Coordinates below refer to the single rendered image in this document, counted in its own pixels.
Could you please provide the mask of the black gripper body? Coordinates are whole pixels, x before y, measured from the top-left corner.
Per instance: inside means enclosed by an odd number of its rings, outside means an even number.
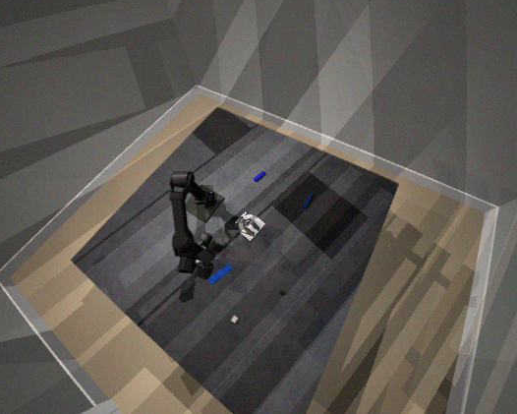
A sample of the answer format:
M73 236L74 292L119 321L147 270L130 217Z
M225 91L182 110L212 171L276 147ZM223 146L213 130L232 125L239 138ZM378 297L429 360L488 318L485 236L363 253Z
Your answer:
M204 233L204 232L201 232L201 233L200 233L200 235L199 235L199 237L198 237L197 239L199 239L199 242L197 243L197 245L198 245L198 250L197 250L197 252L194 254L194 258L196 257L196 254L198 254L198 253L200 252L200 249L201 249L202 244L203 244L203 243L205 243L205 244L210 244L210 242L211 242L211 240L212 240L212 237L211 237L210 235L208 235L208 234ZM195 271L195 268L196 268L196 266L194 265L194 271ZM194 271L193 271L193 272L190 272L190 273L194 273Z

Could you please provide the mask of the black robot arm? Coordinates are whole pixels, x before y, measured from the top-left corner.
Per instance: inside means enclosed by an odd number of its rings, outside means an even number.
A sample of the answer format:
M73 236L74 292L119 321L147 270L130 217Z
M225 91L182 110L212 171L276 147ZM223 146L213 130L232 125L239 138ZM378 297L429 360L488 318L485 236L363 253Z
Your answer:
M198 245L194 242L192 232L188 229L185 199L190 193L195 197L196 205L201 205L208 209L212 209L216 204L214 192L203 191L194 181L195 176L192 171L174 171L171 175L169 186L171 189L170 201L172 202L175 234L173 236L173 250L175 256L180 256L179 272L193 272L194 260L201 261L207 265L214 255L213 249L201 247L200 252L194 254L198 250ZM174 192L173 187L184 188L182 192Z

